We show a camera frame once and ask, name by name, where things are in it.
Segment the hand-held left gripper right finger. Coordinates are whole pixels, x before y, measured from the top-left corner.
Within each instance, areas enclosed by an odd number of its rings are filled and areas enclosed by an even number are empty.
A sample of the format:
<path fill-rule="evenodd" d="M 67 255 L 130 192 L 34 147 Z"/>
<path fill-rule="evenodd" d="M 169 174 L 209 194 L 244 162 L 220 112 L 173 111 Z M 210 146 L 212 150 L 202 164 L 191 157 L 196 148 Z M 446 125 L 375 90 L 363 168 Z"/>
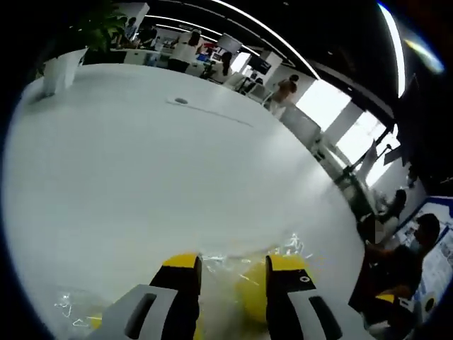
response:
<path fill-rule="evenodd" d="M 298 255 L 265 258 L 265 318 L 271 339 L 367 339 L 362 317 L 321 290 Z"/>

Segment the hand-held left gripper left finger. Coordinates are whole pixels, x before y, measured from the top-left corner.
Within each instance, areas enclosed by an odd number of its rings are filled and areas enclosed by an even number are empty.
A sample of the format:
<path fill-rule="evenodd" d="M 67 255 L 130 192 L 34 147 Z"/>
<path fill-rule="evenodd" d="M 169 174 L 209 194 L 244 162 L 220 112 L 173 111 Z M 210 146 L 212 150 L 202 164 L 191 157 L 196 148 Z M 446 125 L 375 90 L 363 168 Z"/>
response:
<path fill-rule="evenodd" d="M 108 307 L 89 339 L 200 339 L 197 321 L 202 259 L 185 253 L 165 260 L 151 282 Z"/>

